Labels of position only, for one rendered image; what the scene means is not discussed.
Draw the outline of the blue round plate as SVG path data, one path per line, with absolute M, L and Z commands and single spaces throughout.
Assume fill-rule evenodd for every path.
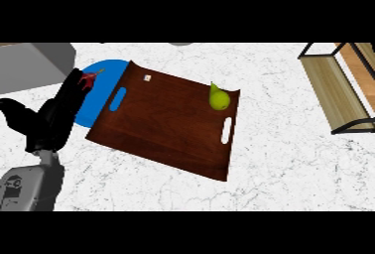
M 75 123 L 87 128 L 94 125 L 101 107 L 126 68 L 126 61 L 104 60 L 92 63 L 84 68 L 84 73 L 94 73 L 92 89 L 87 94 L 81 109 L 76 114 Z

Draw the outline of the brown wooden tray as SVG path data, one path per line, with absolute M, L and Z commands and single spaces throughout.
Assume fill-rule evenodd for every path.
M 87 139 L 216 181 L 227 179 L 231 143 L 221 140 L 236 120 L 237 90 L 222 111 L 209 106 L 209 86 L 129 63 L 115 85 L 125 90 L 115 110 L 104 107 Z

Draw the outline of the wooden tiered shelf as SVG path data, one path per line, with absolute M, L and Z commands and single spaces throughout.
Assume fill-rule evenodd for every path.
M 335 43 L 329 54 L 296 57 L 306 74 L 330 134 L 375 133 L 375 48 L 368 43 Z

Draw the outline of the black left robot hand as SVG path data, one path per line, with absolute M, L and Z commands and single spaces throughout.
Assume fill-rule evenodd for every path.
M 10 98 L 0 98 L 0 111 L 7 126 L 26 137 L 24 151 L 57 152 L 66 145 L 76 114 L 91 88 L 82 79 L 82 71 L 73 68 L 57 91 L 38 111 Z

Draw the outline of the green pear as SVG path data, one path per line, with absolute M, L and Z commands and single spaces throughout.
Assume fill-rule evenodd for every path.
M 225 110 L 230 105 L 228 93 L 221 90 L 215 83 L 211 83 L 209 88 L 209 105 L 213 110 Z

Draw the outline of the grey box appliance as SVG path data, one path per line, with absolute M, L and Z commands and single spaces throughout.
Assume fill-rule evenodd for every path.
M 0 43 L 0 94 L 60 83 L 75 56 L 69 43 Z

